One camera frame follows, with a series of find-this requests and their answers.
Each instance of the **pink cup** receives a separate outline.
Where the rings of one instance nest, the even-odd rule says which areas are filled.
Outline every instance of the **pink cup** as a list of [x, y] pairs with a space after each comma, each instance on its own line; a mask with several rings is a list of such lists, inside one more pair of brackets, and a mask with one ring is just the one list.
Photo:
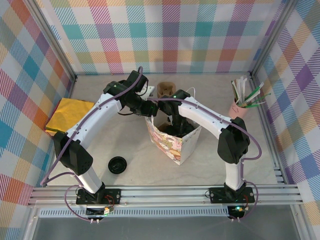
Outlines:
[[244, 118], [248, 111], [248, 108], [239, 107], [235, 101], [231, 104], [231, 107], [229, 109], [229, 117], [232, 119], [235, 119], [236, 117], [239, 117], [241, 119]]

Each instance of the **white vent strip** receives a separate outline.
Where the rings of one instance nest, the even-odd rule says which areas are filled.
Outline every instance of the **white vent strip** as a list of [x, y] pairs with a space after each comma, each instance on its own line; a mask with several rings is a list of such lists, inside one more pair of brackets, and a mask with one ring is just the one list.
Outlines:
[[[75, 212], [85, 217], [83, 209]], [[225, 206], [210, 207], [128, 207], [118, 208], [111, 212], [108, 217], [222, 217], [228, 216], [228, 208]], [[75, 217], [67, 208], [43, 208], [40, 211], [41, 218]]]

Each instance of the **black cap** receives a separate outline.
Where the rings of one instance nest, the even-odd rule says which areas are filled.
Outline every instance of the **black cap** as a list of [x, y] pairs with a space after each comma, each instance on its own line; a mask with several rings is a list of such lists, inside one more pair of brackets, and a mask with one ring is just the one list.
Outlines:
[[109, 161], [108, 168], [113, 174], [121, 174], [126, 170], [127, 162], [122, 156], [115, 156]]

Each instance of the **wire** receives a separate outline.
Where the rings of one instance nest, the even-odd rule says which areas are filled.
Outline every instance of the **wire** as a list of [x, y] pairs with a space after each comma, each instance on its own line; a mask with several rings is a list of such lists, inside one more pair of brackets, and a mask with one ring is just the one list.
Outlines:
[[151, 100], [151, 101], [178, 101], [178, 102], [182, 102], [182, 103], [185, 103], [185, 104], [189, 104], [191, 106], [194, 106], [196, 107], [197, 109], [200, 109], [201, 111], [205, 112], [206, 114], [214, 117], [215, 119], [219, 120], [221, 123], [225, 123], [225, 124], [228, 124], [228, 125], [231, 125], [232, 127], [240, 130], [241, 132], [243, 132], [245, 135], [247, 135], [253, 142], [254, 144], [256, 145], [256, 147], [258, 148], [258, 155], [255, 156], [255, 157], [244, 157], [241, 159], [240, 161], [240, 177], [241, 179], [246, 183], [246, 184], [251, 184], [253, 185], [253, 187], [255, 188], [255, 191], [256, 191], [256, 198], [255, 198], [255, 202], [254, 202], [254, 205], [253, 207], [251, 208], [250, 212], [248, 214], [246, 214], [246, 216], [242, 217], [243, 218], [247, 218], [248, 216], [250, 216], [250, 214], [252, 214], [253, 210], [256, 208], [257, 204], [258, 204], [258, 199], [259, 199], [259, 191], [258, 191], [258, 188], [257, 186], [253, 183], [253, 182], [250, 182], [250, 181], [246, 181], [244, 179], [244, 161], [245, 160], [257, 160], [261, 157], [262, 155], [262, 149], [261, 149], [261, 146], [260, 144], [258, 143], [258, 141], [250, 134], [248, 133], [246, 130], [244, 130], [242, 127], [234, 124], [233, 122], [230, 122], [230, 121], [227, 121], [227, 120], [224, 120], [223, 118], [215, 115], [214, 113], [212, 113], [211, 111], [205, 109], [204, 107], [200, 106], [200, 105], [197, 105], [196, 103], [194, 102], [191, 102], [191, 101], [187, 101], [187, 100], [183, 100], [183, 99], [178, 99], [178, 98], [173, 98], [173, 97], [170, 97], [170, 98], [148, 98], [148, 100]]
[[67, 147], [69, 146], [69, 144], [71, 143], [71, 141], [73, 140], [73, 138], [76, 136], [76, 134], [79, 132], [81, 126], [88, 120], [88, 118], [90, 118], [97, 110], [101, 109], [102, 106], [104, 106], [105, 104], [107, 104], [108, 102], [117, 99], [118, 97], [121, 97], [122, 95], [126, 94], [127, 92], [129, 92], [135, 85], [137, 85], [137, 83], [140, 81], [141, 76], [143, 74], [143, 67], [140, 66], [138, 68], [138, 73], [139, 76], [136, 78], [135, 82], [128, 87], [126, 90], [120, 92], [119, 94], [105, 100], [104, 102], [100, 103], [98, 105], [98, 107], [94, 108], [92, 111], [90, 111], [85, 117], [84, 119], [79, 123], [79, 125], [77, 126], [77, 128], [75, 129], [75, 131], [72, 133], [72, 135], [70, 136], [70, 138], [68, 139], [68, 141], [66, 142], [66, 144], [63, 146], [61, 152], [59, 153], [59, 155], [57, 156], [56, 160], [53, 162], [52, 166], [49, 168], [48, 172], [45, 174], [45, 176], [43, 177], [43, 179], [40, 182], [40, 185], [43, 186], [45, 184], [48, 183], [48, 178], [49, 175], [51, 174], [51, 172], [53, 171], [53, 169], [57, 166], [58, 162], [60, 161], [61, 157], [63, 156], [63, 154], [65, 153]]
[[113, 196], [107, 195], [104, 198], [106, 198], [108, 200], [108, 202], [109, 202], [109, 204], [111, 205], [112, 208], [115, 206], [115, 199], [114, 199]]
[[[49, 168], [48, 172], [45, 174], [45, 176], [43, 177], [43, 179], [41, 180], [40, 184], [43, 186], [45, 185], [46, 183], [48, 183], [48, 178], [49, 178], [49, 175], [51, 174], [51, 172], [53, 171], [53, 169], [56, 167], [56, 165], [58, 164], [58, 162], [60, 161], [61, 157], [63, 156], [64, 152], [66, 151], [67, 147], [69, 146], [69, 144], [71, 143], [71, 141], [73, 140], [73, 138], [75, 137], [75, 135], [79, 132], [81, 126], [92, 116], [92, 114], [94, 114], [97, 110], [101, 109], [102, 106], [104, 106], [105, 104], [107, 104], [108, 102], [114, 100], [114, 99], [117, 99], [118, 97], [126, 94], [127, 92], [129, 92], [135, 85], [137, 85], [137, 83], [140, 81], [141, 79], [141, 76], [143, 74], [143, 67], [140, 66], [138, 68], [138, 73], [139, 73], [139, 76], [136, 78], [135, 82], [130, 86], [128, 87], [126, 90], [120, 92], [119, 94], [105, 100], [104, 102], [102, 102], [101, 104], [98, 105], [98, 107], [94, 108], [91, 112], [89, 112], [85, 117], [84, 119], [79, 123], [79, 125], [77, 126], [77, 128], [75, 129], [75, 131], [73, 132], [73, 134], [71, 135], [71, 137], [68, 139], [68, 141], [66, 142], [66, 144], [63, 146], [61, 152], [59, 153], [59, 155], [57, 156], [56, 160], [53, 162], [52, 166]], [[83, 185], [81, 183], [81, 181], [79, 180], [78, 177], [76, 177], [77, 181], [79, 181], [79, 183], [81, 185]], [[91, 220], [87, 219], [87, 218], [84, 218], [82, 216], [80, 216], [79, 214], [77, 214], [75, 211], [73, 211], [71, 209], [71, 207], [69, 206], [69, 204], [67, 203], [67, 193], [68, 191], [71, 189], [71, 188], [74, 188], [74, 187], [80, 187], [79, 185], [72, 185], [70, 186], [64, 193], [64, 202], [67, 206], [67, 208], [74, 214], [76, 215], [78, 218], [84, 220], [84, 221], [87, 221], [87, 222], [90, 222], [91, 223]]]
[[60, 173], [60, 174], [58, 174], [58, 175], [53, 176], [53, 177], [50, 178], [50, 179], [47, 179], [47, 180], [46, 180], [46, 184], [49, 183], [49, 182], [51, 182], [52, 180], [55, 180], [55, 179], [58, 178], [58, 177], [63, 176], [63, 175], [75, 175], [75, 174], [74, 174], [73, 172], [71, 172], [71, 171], [62, 172], [62, 173]]
[[130, 112], [130, 113], [120, 113], [120, 112], [118, 112], [118, 114], [121, 115], [121, 116], [129, 116], [129, 115], [134, 114], [134, 112]]
[[207, 191], [204, 193], [204, 196], [205, 196], [207, 199], [209, 199], [210, 197], [207, 196], [207, 192], [209, 192], [209, 190], [207, 190]]
[[149, 80], [147, 79], [146, 80], [146, 89], [145, 89], [145, 92], [143, 93], [143, 94], [137, 94], [139, 97], [141, 97], [141, 96], [143, 96], [143, 95], [145, 95], [146, 93], [147, 93], [147, 91], [148, 91], [148, 84], [149, 84]]
[[245, 200], [246, 200], [246, 205], [245, 205], [245, 207], [248, 207], [248, 203], [249, 203], [248, 196], [247, 196], [247, 195], [243, 195], [243, 196], [244, 196], [244, 198], [245, 198]]
[[79, 194], [78, 194], [78, 189], [84, 189], [83, 187], [81, 187], [81, 186], [78, 186], [76, 189], [75, 189], [75, 195], [77, 196], [77, 197], [80, 197], [79, 196]]
[[186, 92], [189, 92], [190, 89], [193, 89], [193, 98], [196, 99], [196, 89], [194, 86], [190, 87]]
[[261, 146], [259, 145], [258, 141], [250, 134], [248, 133], [246, 130], [244, 130], [242, 127], [234, 124], [233, 122], [230, 122], [230, 121], [227, 121], [227, 120], [224, 120], [223, 118], [215, 115], [214, 113], [212, 113], [211, 111], [207, 110], [206, 108], [200, 106], [200, 105], [197, 105], [196, 103], [194, 102], [191, 102], [191, 101], [187, 101], [187, 100], [183, 100], [183, 99], [178, 99], [178, 98], [173, 98], [173, 97], [170, 97], [170, 98], [148, 98], [147, 100], [151, 100], [151, 101], [178, 101], [178, 102], [182, 102], [182, 103], [185, 103], [185, 104], [189, 104], [193, 107], [196, 107], [198, 109], [200, 109], [201, 111], [205, 112], [206, 114], [214, 117], [215, 119], [219, 120], [221, 123], [225, 123], [225, 124], [228, 124], [228, 125], [231, 125], [232, 127], [240, 130], [241, 132], [243, 132], [245, 135], [247, 135], [253, 142], [254, 144], [256, 145], [256, 147], [258, 148], [258, 155], [255, 156], [255, 157], [245, 157], [243, 158], [242, 160], [257, 160], [261, 157], [262, 155], [262, 149], [261, 149]]
[[79, 185], [72, 185], [72, 186], [68, 187], [68, 189], [65, 191], [65, 193], [64, 193], [64, 202], [65, 202], [65, 205], [66, 205], [66, 207], [67, 207], [74, 215], [76, 215], [78, 218], [80, 218], [80, 219], [82, 219], [82, 220], [85, 220], [85, 221], [91, 223], [91, 220], [89, 220], [89, 219], [87, 219], [87, 218], [85, 218], [85, 217], [83, 217], [83, 216], [80, 216], [78, 213], [76, 213], [75, 211], [73, 211], [72, 208], [69, 206], [69, 204], [68, 204], [68, 202], [67, 202], [67, 194], [68, 194], [69, 190], [72, 189], [72, 188], [75, 188], [75, 187], [79, 187]]

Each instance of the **metal bracket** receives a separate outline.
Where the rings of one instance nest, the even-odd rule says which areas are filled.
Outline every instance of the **metal bracket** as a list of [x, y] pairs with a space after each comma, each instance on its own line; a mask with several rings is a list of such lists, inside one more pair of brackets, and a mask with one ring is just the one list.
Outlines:
[[212, 204], [246, 204], [254, 203], [255, 196], [252, 187], [246, 186], [235, 201], [229, 200], [224, 187], [209, 188], [210, 202]]
[[[99, 203], [99, 205], [119, 205], [121, 200], [121, 189], [118, 188], [106, 188], [101, 193], [104, 198]], [[95, 205], [97, 204], [92, 195], [86, 192], [84, 189], [79, 189], [77, 192], [76, 205]]]

